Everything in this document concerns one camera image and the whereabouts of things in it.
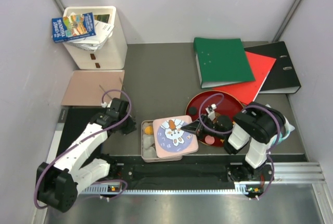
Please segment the silver tin lid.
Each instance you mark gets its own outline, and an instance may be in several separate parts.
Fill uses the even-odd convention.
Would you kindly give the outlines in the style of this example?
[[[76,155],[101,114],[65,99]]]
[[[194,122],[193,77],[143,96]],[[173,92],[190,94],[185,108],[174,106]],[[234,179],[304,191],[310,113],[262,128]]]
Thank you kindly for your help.
[[[198,151],[196,135],[181,129],[190,123],[192,119],[188,115],[161,118],[152,122],[158,158],[171,159]]]

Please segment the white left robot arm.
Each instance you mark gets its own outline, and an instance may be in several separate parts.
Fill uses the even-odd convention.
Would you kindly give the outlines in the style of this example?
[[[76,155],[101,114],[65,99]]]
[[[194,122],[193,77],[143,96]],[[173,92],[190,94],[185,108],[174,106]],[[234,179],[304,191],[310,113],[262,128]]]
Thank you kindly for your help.
[[[118,168],[107,155],[99,155],[89,164],[92,153],[117,131],[132,133],[136,123],[130,115],[130,100],[114,98],[102,103],[103,111],[96,113],[79,137],[50,163],[43,162],[36,172],[34,204],[38,209],[52,207],[67,212],[79,194],[98,180],[113,180]]]

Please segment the orange round dotted cookie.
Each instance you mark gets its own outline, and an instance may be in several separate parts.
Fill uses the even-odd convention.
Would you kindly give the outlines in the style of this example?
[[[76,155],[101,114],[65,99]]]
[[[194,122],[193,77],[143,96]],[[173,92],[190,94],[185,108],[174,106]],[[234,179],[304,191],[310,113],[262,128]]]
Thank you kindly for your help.
[[[144,133],[147,134],[147,135],[153,135],[153,127],[152,126],[147,126],[144,129]]]

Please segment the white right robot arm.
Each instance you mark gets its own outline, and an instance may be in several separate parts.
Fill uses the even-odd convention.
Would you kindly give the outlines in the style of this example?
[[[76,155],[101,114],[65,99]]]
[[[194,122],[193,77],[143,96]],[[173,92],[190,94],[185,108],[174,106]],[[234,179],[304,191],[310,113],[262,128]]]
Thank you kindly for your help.
[[[271,150],[295,130],[281,112],[256,102],[250,103],[233,119],[220,115],[214,120],[214,109],[213,105],[209,106],[207,113],[181,129],[194,134],[198,139],[207,136],[222,138],[228,154],[237,154],[250,144],[242,170],[249,180],[255,180],[261,175]]]

